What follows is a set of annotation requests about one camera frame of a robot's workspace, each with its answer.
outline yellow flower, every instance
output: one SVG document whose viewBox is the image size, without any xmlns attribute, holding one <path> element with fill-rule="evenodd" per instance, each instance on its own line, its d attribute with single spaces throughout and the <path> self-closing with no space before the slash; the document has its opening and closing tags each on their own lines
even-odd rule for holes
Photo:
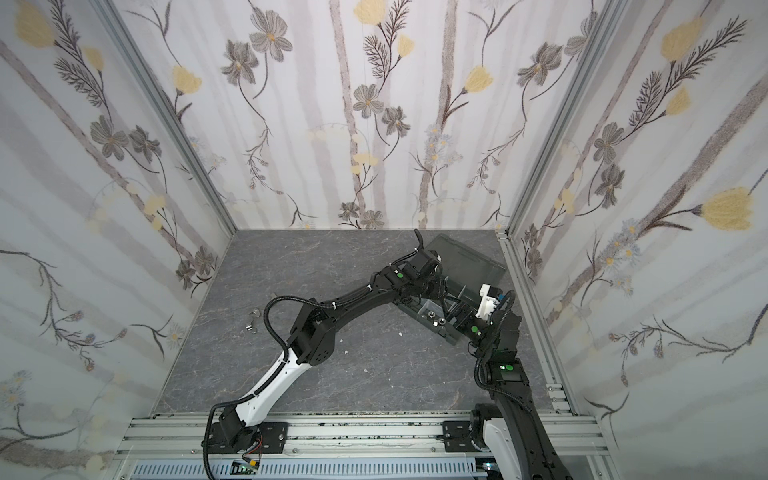
<svg viewBox="0 0 768 480">
<path fill-rule="evenodd" d="M 571 192 L 570 188 L 566 188 L 565 190 L 563 190 L 563 193 L 560 194 L 560 198 L 558 198 L 558 200 L 554 202 L 554 209 L 560 210 L 560 207 L 564 205 L 565 205 L 565 213 L 572 214 L 575 212 L 574 195 L 573 195 L 573 192 Z"/>
<path fill-rule="evenodd" d="M 690 106 L 690 97 L 685 87 L 680 87 L 667 105 L 667 115 L 681 114 Z"/>
<path fill-rule="evenodd" d="M 746 230 L 752 226 L 748 221 L 752 215 L 751 205 L 750 191 L 738 187 L 714 195 L 694 209 L 694 213 L 718 230 Z"/>
<path fill-rule="evenodd" d="M 701 17 L 691 22 L 681 23 L 673 28 L 661 40 L 661 54 L 669 61 L 679 61 L 692 46 L 701 31 Z"/>
<path fill-rule="evenodd" d="M 51 47 L 54 41 L 53 29 L 48 24 L 48 19 L 29 2 L 19 2 L 16 35 L 35 48 Z"/>
<path fill-rule="evenodd" d="M 144 204 L 144 212 L 147 215 L 151 215 L 163 207 L 165 207 L 165 197 L 162 195 L 150 195 L 147 198 L 147 203 Z"/>
<path fill-rule="evenodd" d="M 93 68 L 99 71 L 104 70 L 104 58 L 101 56 L 101 50 L 93 47 L 83 47 L 83 53 Z"/>
<path fill-rule="evenodd" d="M 174 87 L 181 93 L 193 94 L 200 90 L 201 83 L 202 78 L 195 77 L 191 71 L 181 65 L 174 66 Z"/>
<path fill-rule="evenodd" d="M 482 65 L 474 67 L 469 72 L 466 83 L 464 83 L 464 89 L 470 93 L 485 90 L 493 82 L 493 77 Z"/>
<path fill-rule="evenodd" d="M 397 54 L 401 57 L 408 56 L 408 54 L 413 51 L 413 45 L 415 45 L 413 40 L 405 35 L 400 35 L 400 38 L 397 41 Z"/>
<path fill-rule="evenodd" d="M 384 20 L 386 3 L 384 0 L 360 0 L 354 12 L 361 23 L 377 25 Z"/>
<path fill-rule="evenodd" d="M 371 155 L 371 152 L 362 152 L 359 154 L 354 154 L 352 156 L 352 159 L 357 162 L 358 164 L 368 164 L 371 167 L 377 165 L 379 163 L 379 159 Z"/>
</svg>

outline black cable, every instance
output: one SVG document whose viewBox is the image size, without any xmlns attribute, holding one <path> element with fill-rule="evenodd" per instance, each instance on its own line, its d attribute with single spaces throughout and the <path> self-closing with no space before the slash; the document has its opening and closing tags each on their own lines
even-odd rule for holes
<svg viewBox="0 0 768 480">
<path fill-rule="evenodd" d="M 364 292 L 361 292 L 359 295 L 353 297 L 352 299 L 346 300 L 344 302 L 340 303 L 331 303 L 330 305 L 328 303 L 318 303 L 313 302 L 312 300 L 307 300 L 304 298 L 301 298 L 300 296 L 294 296 L 294 295 L 282 295 L 282 296 L 276 296 L 272 300 L 266 303 L 263 311 L 263 317 L 264 317 L 264 326 L 266 327 L 266 331 L 269 332 L 269 334 L 272 336 L 272 338 L 275 339 L 280 344 L 280 348 L 283 351 L 283 361 L 280 362 L 280 364 L 277 366 L 277 369 L 270 375 L 270 377 L 259 386 L 256 390 L 253 391 L 253 393 L 250 393 L 246 396 L 244 396 L 242 399 L 237 400 L 230 400 L 229 402 L 221 402 L 217 403 L 216 405 L 212 406 L 210 408 L 210 411 L 208 412 L 208 421 L 205 425 L 205 437 L 203 440 L 203 467 L 205 468 L 205 475 L 210 480 L 216 480 L 214 478 L 213 472 L 210 470 L 210 463 L 208 462 L 208 436 L 210 435 L 210 429 L 214 422 L 214 415 L 216 414 L 216 411 L 221 408 L 225 408 L 228 406 L 238 406 L 241 403 L 245 403 L 248 400 L 251 400 L 255 398 L 257 395 L 259 395 L 261 392 L 264 391 L 264 389 L 269 386 L 272 381 L 277 378 L 277 376 L 280 374 L 280 371 L 283 370 L 283 367 L 288 362 L 288 345 L 285 343 L 285 340 L 283 340 L 280 335 L 275 332 L 275 329 L 272 328 L 272 324 L 270 323 L 270 309 L 279 302 L 284 301 L 292 301 L 292 302 L 298 302 L 298 303 L 304 303 L 306 305 L 314 306 L 315 308 L 323 308 L 323 309 L 337 309 L 341 306 L 347 306 L 350 303 L 355 303 L 356 301 L 363 298 L 365 295 L 367 295 L 369 292 L 373 290 L 372 286 L 368 285 L 367 290 Z"/>
</svg>

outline gray flower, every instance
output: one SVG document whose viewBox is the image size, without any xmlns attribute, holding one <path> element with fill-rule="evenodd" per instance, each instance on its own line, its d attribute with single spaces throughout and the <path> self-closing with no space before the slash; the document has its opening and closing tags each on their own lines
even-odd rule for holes
<svg viewBox="0 0 768 480">
<path fill-rule="evenodd" d="M 131 143 L 134 145 L 134 151 L 138 154 L 144 154 L 148 163 L 152 163 L 152 154 L 158 157 L 163 153 L 160 149 L 160 142 L 150 140 L 149 135 L 143 128 L 136 125 L 136 130 L 131 132 Z"/>
<path fill-rule="evenodd" d="M 603 183 L 594 190 L 595 195 L 603 195 L 603 208 L 608 208 L 611 205 L 615 205 L 616 194 L 614 193 L 617 188 L 621 188 L 621 181 L 624 179 L 624 170 L 619 170 L 615 164 L 600 174 L 600 178 L 603 179 Z"/>
<path fill-rule="evenodd" d="M 604 164 L 613 164 L 616 158 L 616 150 L 614 145 L 618 145 L 621 141 L 621 136 L 624 135 L 624 129 L 619 128 L 615 121 L 606 125 L 603 128 L 603 137 L 594 141 L 594 146 L 597 150 L 594 152 L 594 161 L 603 162 Z"/>
<path fill-rule="evenodd" d="M 541 253 L 539 253 L 538 249 L 532 248 L 531 251 L 528 252 L 528 260 L 525 263 L 531 271 L 531 278 L 536 278 L 538 269 L 541 268 L 543 263 L 544 261 L 541 259 Z"/>
<path fill-rule="evenodd" d="M 125 158 L 123 148 L 128 146 L 128 136 L 124 131 L 113 132 L 112 122 L 107 120 L 104 115 L 99 115 L 98 121 L 91 123 L 91 138 L 101 145 L 101 153 L 104 158 L 109 158 L 112 154 L 118 160 Z"/>
<path fill-rule="evenodd" d="M 275 61 L 283 61 L 283 51 L 293 50 L 293 45 L 283 37 L 288 30 L 285 20 L 272 10 L 265 15 L 260 8 L 253 9 L 250 20 L 261 30 L 250 34 L 253 49 L 263 53 L 269 50 Z"/>
<path fill-rule="evenodd" d="M 580 55 L 581 51 L 587 45 L 589 40 L 589 34 L 592 32 L 592 27 L 598 19 L 597 12 L 590 12 L 589 16 L 581 22 L 581 35 L 576 35 L 568 39 L 568 43 L 565 44 L 565 54 L 569 57 L 574 55 Z"/>
<path fill-rule="evenodd" d="M 357 212 L 359 211 L 360 207 L 358 207 L 355 202 L 342 202 L 339 218 L 348 222 L 350 217 L 357 218 L 359 216 Z"/>
<path fill-rule="evenodd" d="M 547 79 L 547 73 L 560 66 L 562 45 L 550 45 L 546 41 L 538 48 L 536 53 L 531 56 L 533 65 L 518 70 L 518 85 L 524 87 L 529 81 L 533 80 L 536 85 L 543 85 Z"/>
<path fill-rule="evenodd" d="M 182 260 L 179 263 L 179 268 L 176 270 L 176 276 L 184 282 L 184 289 L 188 289 L 192 286 L 192 276 L 195 274 L 194 268 L 190 264 L 189 260 Z"/>
<path fill-rule="evenodd" d="M 523 235 L 523 242 L 527 245 L 533 245 L 536 242 L 536 238 L 538 237 L 538 230 L 536 230 L 536 226 L 534 226 L 533 223 L 531 223 L 531 228 L 527 229 L 525 231 L 525 234 Z"/>
<path fill-rule="evenodd" d="M 198 272 L 207 275 L 214 267 L 214 255 L 205 250 L 205 246 L 200 245 L 200 249 L 194 254 L 194 264 Z"/>
<path fill-rule="evenodd" d="M 363 118 L 370 117 L 371 112 L 380 114 L 384 111 L 384 102 L 376 100 L 376 97 L 378 96 L 379 92 L 375 84 L 371 84 L 370 86 L 360 85 L 355 89 L 357 103 L 355 103 L 352 108 L 355 110 L 362 110 Z"/>
<path fill-rule="evenodd" d="M 376 230 L 377 228 L 384 227 L 383 217 L 384 214 L 379 210 L 368 210 L 360 217 L 360 224 L 363 225 L 366 230 Z"/>
<path fill-rule="evenodd" d="M 408 130 L 411 129 L 410 125 L 402 121 L 405 117 L 406 115 L 402 113 L 402 107 L 390 107 L 384 110 L 382 122 L 386 124 L 386 134 L 391 135 L 397 130 L 401 137 L 405 137 L 408 134 Z"/>
<path fill-rule="evenodd" d="M 227 40 L 227 51 L 224 52 L 227 60 L 231 61 L 228 67 L 222 67 L 221 73 L 227 76 L 227 81 L 232 85 L 240 83 L 242 76 L 248 83 L 256 83 L 252 68 L 259 66 L 259 60 L 250 49 L 250 44 L 244 41 Z"/>
</svg>

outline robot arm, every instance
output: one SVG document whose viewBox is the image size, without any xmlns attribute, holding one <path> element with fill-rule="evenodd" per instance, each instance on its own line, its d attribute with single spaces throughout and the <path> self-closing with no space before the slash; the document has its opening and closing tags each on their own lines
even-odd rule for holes
<svg viewBox="0 0 768 480">
<path fill-rule="evenodd" d="M 513 298 L 501 295 L 501 290 L 492 286 L 483 286 L 479 308 L 449 298 L 438 254 L 424 250 L 422 236 L 418 230 L 415 232 L 419 247 L 414 252 L 374 273 L 367 285 L 351 293 L 325 303 L 318 303 L 314 298 L 304 300 L 289 296 L 270 301 L 263 312 L 270 333 L 273 330 L 268 323 L 269 306 L 281 300 L 300 301 L 304 305 L 287 342 L 283 344 L 280 340 L 287 349 L 283 348 L 283 354 L 241 400 L 228 402 L 213 428 L 209 425 L 203 443 L 206 465 L 209 447 L 217 447 L 220 453 L 239 452 L 256 443 L 260 436 L 259 424 L 278 398 L 302 373 L 330 357 L 336 344 L 336 332 L 347 323 L 387 303 L 428 299 L 442 305 L 445 320 L 477 347 L 475 381 L 489 391 L 498 407 L 481 410 L 484 413 L 476 419 L 473 442 L 481 448 L 490 447 L 496 456 L 507 459 L 499 465 L 505 468 L 502 473 L 509 478 L 520 473 L 522 478 L 539 478 L 536 475 L 570 478 L 559 457 L 554 456 L 554 449 L 533 408 L 528 378 L 516 358 L 521 319 L 511 314 Z M 209 419 L 213 418 L 214 409 Z M 509 451 L 510 443 L 514 450 Z M 506 455 L 499 451 L 504 447 L 508 450 Z"/>
</svg>

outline floral wallpaper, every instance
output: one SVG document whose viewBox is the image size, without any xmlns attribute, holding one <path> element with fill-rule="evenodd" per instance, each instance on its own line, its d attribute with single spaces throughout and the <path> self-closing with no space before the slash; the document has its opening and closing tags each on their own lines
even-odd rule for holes
<svg viewBox="0 0 768 480">
<path fill-rule="evenodd" d="M 117 0 L 241 229 L 506 226 L 591 0 Z"/>
<path fill-rule="evenodd" d="M 515 249 L 622 478 L 763 478 L 768 5 L 632 1 Z"/>
<path fill-rule="evenodd" d="M 0 11 L 0 477 L 100 478 L 229 234 L 88 3 Z"/>
</svg>

